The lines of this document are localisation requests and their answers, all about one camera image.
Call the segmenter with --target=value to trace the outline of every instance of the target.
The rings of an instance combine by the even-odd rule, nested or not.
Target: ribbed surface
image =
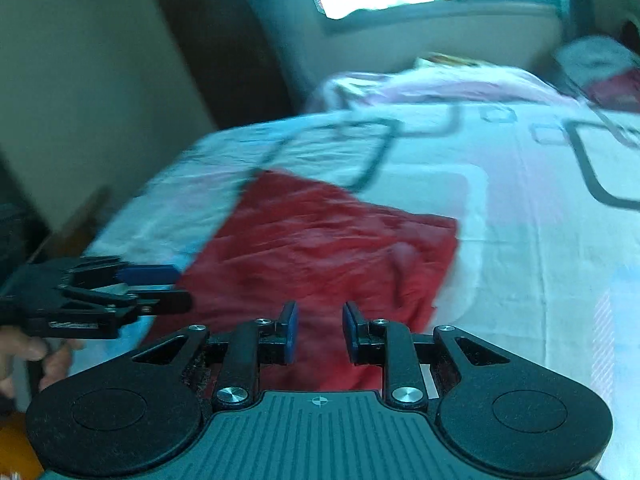
[[[64,478],[47,472],[40,480]],[[182,456],[135,478],[498,479],[453,456],[421,415],[385,408],[373,392],[267,392],[251,409],[218,414]],[[592,472],[575,476],[597,478]]]

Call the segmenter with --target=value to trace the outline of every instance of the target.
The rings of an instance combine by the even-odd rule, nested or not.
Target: human hand
[[[44,377],[40,389],[64,379],[72,363],[73,350],[79,350],[83,343],[76,339],[66,340],[53,354],[47,356],[47,345],[38,337],[29,337],[13,326],[0,327],[0,393],[13,399],[14,384],[11,380],[11,361],[13,357],[25,361],[44,359]]]

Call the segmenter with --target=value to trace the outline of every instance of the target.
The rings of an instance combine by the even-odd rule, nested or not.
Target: wrinkled red garment
[[[363,203],[331,184],[265,171],[183,275],[194,309],[156,318],[146,340],[193,323],[229,331],[274,319],[296,300],[296,362],[263,368],[260,386],[377,389],[379,368],[349,362],[342,305],[355,301],[366,317],[420,332],[456,247],[454,219]]]

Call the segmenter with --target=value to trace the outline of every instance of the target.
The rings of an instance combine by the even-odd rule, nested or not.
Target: mattress
[[[389,105],[217,132],[147,184],[91,254],[186,268],[263,168],[460,221],[425,327],[455,324],[600,394],[609,479],[640,477],[640,116],[582,106]],[[151,320],[91,341],[74,371],[127,351]]]

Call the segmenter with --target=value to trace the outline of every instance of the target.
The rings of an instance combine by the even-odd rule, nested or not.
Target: silver screw
[[[402,386],[401,388],[396,388],[395,390],[393,390],[391,396],[398,402],[413,404],[415,402],[418,402],[424,395],[418,388],[414,388],[412,386]]]
[[[228,386],[216,392],[216,397],[227,404],[237,404],[245,400],[249,394],[240,386]]]

